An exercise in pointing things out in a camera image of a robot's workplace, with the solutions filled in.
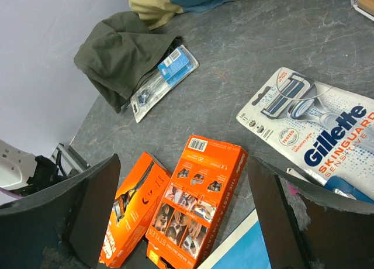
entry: gillette skinguard package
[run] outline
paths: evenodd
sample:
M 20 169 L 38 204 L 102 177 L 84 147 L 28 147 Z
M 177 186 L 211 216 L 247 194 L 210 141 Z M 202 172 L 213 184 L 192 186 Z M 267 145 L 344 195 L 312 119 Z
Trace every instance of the gillette skinguard package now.
M 374 102 L 282 67 L 237 120 L 325 188 L 374 202 Z

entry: gillette fusion box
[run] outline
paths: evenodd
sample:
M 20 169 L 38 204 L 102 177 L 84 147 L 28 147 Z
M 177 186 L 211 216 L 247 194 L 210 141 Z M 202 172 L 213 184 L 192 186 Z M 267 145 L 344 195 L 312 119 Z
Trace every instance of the gillette fusion box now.
M 374 203 L 374 102 L 282 67 L 239 112 L 325 189 Z
M 196 268 L 208 257 L 247 156 L 240 146 L 190 137 L 146 233 L 159 268 Z
M 119 268 L 146 233 L 171 173 L 144 152 L 117 190 L 99 262 Z

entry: white wall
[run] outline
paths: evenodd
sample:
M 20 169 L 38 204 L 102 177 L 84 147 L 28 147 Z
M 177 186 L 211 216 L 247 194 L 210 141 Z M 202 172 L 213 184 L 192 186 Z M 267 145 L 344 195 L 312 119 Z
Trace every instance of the white wall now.
M 69 143 L 98 92 L 73 57 L 128 0 L 0 0 L 0 139 L 50 156 Z

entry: gillette logo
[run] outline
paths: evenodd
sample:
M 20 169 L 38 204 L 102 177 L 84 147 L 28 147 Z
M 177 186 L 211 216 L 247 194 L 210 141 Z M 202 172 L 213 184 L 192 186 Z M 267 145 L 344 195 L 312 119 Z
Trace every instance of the gillette logo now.
M 317 141 L 313 144 L 315 148 L 305 152 L 305 163 L 311 167 L 319 165 L 323 157 L 327 156 L 334 146 L 337 145 L 337 140 L 341 140 L 345 136 L 345 133 L 351 130 L 352 126 L 357 123 L 355 118 L 362 118 L 365 114 L 366 109 L 362 106 L 353 107 L 350 113 L 343 112 L 340 114 L 340 116 L 336 118 L 338 126 L 332 128 L 330 132 L 323 130 L 317 137 Z M 372 115 L 373 114 L 370 114 L 368 118 L 374 119 Z M 370 124 L 368 120 L 364 120 L 361 123 L 363 127 L 367 127 L 368 124 Z
M 241 168 L 241 165 L 243 164 L 244 158 L 245 158 L 245 154 L 243 154 L 243 155 L 241 156 L 241 158 L 240 158 L 239 165 L 238 165 L 238 167 L 237 167 L 237 169 L 236 169 L 236 173 L 237 173 L 237 174 L 238 174 L 239 171 L 240 171 L 240 168 Z
M 111 258 L 113 253 L 117 250 L 116 245 L 115 245 L 115 239 L 113 237 L 112 232 L 110 231 L 112 223 L 109 221 L 108 223 L 108 228 L 106 229 L 106 234 L 104 238 L 104 244 L 102 247 L 102 250 L 105 253 L 105 257 L 107 259 Z

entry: blue paper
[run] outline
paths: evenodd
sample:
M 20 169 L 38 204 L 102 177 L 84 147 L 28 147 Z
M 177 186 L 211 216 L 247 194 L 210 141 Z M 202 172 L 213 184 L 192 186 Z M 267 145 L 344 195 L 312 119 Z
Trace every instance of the blue paper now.
M 213 269 L 271 269 L 261 227 L 257 221 L 213 266 Z

